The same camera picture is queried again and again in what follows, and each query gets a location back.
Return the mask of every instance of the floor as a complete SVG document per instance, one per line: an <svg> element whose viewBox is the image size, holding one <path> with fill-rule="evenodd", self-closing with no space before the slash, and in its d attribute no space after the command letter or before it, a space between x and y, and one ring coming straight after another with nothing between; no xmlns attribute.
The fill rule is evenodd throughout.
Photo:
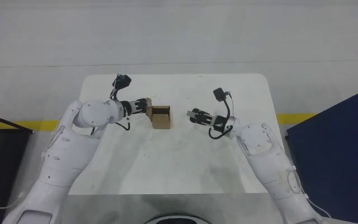
<svg viewBox="0 0 358 224"><path fill-rule="evenodd" d="M59 119L92 74L260 73L283 114L319 113L357 93L354 1L0 0L0 21L8 120ZM32 137L15 196L48 138Z"/></svg>

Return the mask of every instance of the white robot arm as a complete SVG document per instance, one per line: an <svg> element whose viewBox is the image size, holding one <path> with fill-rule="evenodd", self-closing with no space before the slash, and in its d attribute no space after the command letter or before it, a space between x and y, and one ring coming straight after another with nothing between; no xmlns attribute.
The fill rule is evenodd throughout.
<svg viewBox="0 0 358 224"><path fill-rule="evenodd" d="M68 107L50 143L43 153L43 164L35 184L27 197L3 221L3 224L59 223L62 202L72 184L92 160L108 124L131 114L145 113L147 100L119 101L116 93L130 83L128 76L118 75L111 99L76 100ZM80 128L93 128L90 136L73 131L72 124Z"/></svg>
<svg viewBox="0 0 358 224"><path fill-rule="evenodd" d="M226 96L221 88L214 91L218 101L224 101L228 110L226 117L210 114L197 108L188 111L193 123L211 126L223 136L236 140L250 164L254 174L274 199L284 224L328 223L309 204L308 196L302 190L296 167L281 148L274 133L267 124L240 125L239 119L230 116Z"/></svg>

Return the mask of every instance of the floor stripe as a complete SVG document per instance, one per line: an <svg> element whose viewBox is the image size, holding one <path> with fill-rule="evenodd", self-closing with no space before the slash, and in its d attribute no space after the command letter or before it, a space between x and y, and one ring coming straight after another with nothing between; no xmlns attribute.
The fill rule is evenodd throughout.
<svg viewBox="0 0 358 224"><path fill-rule="evenodd" d="M298 124L301 123L316 114L277 114L277 121L279 124ZM26 128L30 128L37 132L51 132L53 131L58 123L58 120L35 120L28 122L14 122L18 125L24 126ZM0 129L11 128L6 124L0 123Z"/></svg>
<svg viewBox="0 0 358 224"><path fill-rule="evenodd" d="M298 124L316 114L276 114L279 124Z"/></svg>
<svg viewBox="0 0 358 224"><path fill-rule="evenodd" d="M32 130L35 130L37 132L52 132L58 123L58 120L34 120L34 121L28 121L28 122L14 122L18 125L24 126L26 128L30 128ZM12 128L10 126L7 126L6 124L0 123L0 129L7 129Z"/></svg>

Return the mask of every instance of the cardboard box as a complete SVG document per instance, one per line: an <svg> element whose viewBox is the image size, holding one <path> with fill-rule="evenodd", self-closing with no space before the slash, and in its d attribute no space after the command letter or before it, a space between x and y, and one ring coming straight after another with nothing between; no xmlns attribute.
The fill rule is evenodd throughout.
<svg viewBox="0 0 358 224"><path fill-rule="evenodd" d="M147 104L151 105L152 100L147 98ZM152 122L154 129L170 129L170 106L149 106L147 116Z"/></svg>

